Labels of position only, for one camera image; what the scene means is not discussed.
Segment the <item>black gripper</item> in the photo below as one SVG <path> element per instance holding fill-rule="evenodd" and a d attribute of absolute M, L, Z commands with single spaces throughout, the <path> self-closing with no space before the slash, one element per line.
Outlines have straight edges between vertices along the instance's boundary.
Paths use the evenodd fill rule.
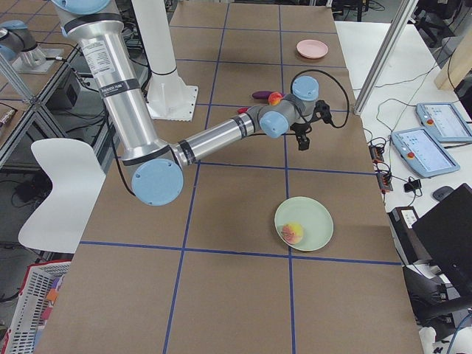
<path fill-rule="evenodd" d="M 298 150 L 308 150 L 310 147 L 310 139 L 306 136 L 310 133 L 311 124 L 322 120 L 323 123 L 332 124 L 332 114 L 330 113 L 330 106 L 324 100 L 318 100 L 315 104 L 313 113 L 310 119 L 302 117 L 302 123 L 294 123 L 290 126 L 290 130 L 294 132 L 298 144 Z"/>

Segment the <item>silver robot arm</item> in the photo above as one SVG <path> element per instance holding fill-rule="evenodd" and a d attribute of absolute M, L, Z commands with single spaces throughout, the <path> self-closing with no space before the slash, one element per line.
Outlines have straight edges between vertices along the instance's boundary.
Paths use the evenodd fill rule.
<path fill-rule="evenodd" d="M 163 206 L 184 185 L 183 168 L 233 142 L 262 131 L 277 138 L 296 135 L 308 148 L 307 131 L 318 120 L 331 123 L 319 85 L 299 76 L 278 103 L 253 106 L 246 112 L 171 144 L 160 138 L 155 118 L 192 116 L 198 88 L 178 75 L 164 3 L 135 1 L 133 11 L 150 62 L 150 86 L 143 92 L 122 38 L 124 24 L 114 1 L 56 1 L 63 34 L 76 41 L 124 146 L 122 163 L 131 172 L 131 189 L 143 203 Z"/>

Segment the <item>second grey robot arm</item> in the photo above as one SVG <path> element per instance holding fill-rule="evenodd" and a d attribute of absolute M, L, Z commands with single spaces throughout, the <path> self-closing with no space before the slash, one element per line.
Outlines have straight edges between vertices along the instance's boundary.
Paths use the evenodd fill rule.
<path fill-rule="evenodd" d="M 1 23 L 1 55 L 18 73 L 46 74 L 52 66 L 46 54 L 23 21 Z"/>

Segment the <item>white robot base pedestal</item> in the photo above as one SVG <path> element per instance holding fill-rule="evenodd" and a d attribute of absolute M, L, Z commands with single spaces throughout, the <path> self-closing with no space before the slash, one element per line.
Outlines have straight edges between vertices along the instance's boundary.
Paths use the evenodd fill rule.
<path fill-rule="evenodd" d="M 133 1 L 132 5 L 151 71 L 146 98 L 150 115 L 189 122 L 198 87 L 188 86 L 179 76 L 164 2 Z"/>

